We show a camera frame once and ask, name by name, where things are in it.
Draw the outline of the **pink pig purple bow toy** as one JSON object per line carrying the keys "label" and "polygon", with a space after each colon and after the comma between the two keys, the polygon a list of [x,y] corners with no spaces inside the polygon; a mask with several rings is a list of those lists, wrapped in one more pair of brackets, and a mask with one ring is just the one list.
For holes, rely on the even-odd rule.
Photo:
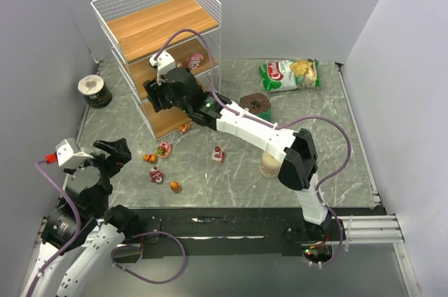
{"label": "pink pig purple bow toy", "polygon": [[190,70],[198,69],[203,59],[204,57],[201,53],[191,53],[185,58],[187,68]]}

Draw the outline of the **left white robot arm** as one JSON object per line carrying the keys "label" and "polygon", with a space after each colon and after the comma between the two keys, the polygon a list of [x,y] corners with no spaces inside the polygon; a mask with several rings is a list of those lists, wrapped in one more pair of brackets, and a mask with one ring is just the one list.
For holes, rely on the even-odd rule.
{"label": "left white robot arm", "polygon": [[131,209],[109,207],[111,178],[131,159],[125,138],[97,140],[88,147],[69,138],[36,162],[36,169],[56,163],[72,180],[55,187],[59,201],[46,218],[23,296],[79,296],[115,247],[139,230],[139,217]]}

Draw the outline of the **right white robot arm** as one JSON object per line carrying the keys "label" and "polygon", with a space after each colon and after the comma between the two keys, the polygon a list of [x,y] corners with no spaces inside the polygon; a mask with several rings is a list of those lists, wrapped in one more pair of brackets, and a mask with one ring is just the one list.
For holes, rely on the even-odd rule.
{"label": "right white robot arm", "polygon": [[156,112],[176,107],[194,123],[231,134],[268,153],[280,164],[278,180],[293,190],[307,223],[325,228],[331,219],[319,194],[317,154],[312,134],[296,132],[252,116],[215,90],[205,91],[185,67],[144,83]]}

